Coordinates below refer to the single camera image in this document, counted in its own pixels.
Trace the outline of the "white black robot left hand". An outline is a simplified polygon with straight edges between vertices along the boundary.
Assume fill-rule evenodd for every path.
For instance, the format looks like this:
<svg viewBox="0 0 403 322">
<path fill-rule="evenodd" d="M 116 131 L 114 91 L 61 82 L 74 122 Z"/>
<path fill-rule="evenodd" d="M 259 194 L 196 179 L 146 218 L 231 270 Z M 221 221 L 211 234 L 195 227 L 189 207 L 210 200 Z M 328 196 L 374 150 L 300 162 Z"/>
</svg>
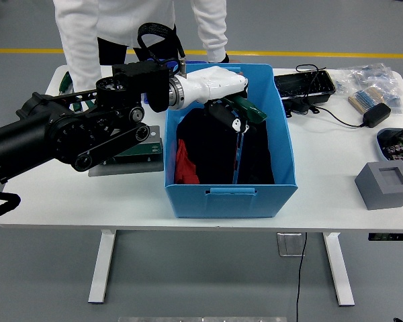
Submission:
<svg viewBox="0 0 403 322">
<path fill-rule="evenodd" d="M 193 71 L 180 78 L 182 94 L 179 95 L 179 108 L 184 109 L 191 103 L 208 104 L 208 113 L 236 133 L 245 133 L 249 126 L 235 116 L 225 106 L 217 103 L 228 95 L 238 94 L 248 85 L 241 74 L 228 69 L 212 66 Z"/>
</svg>

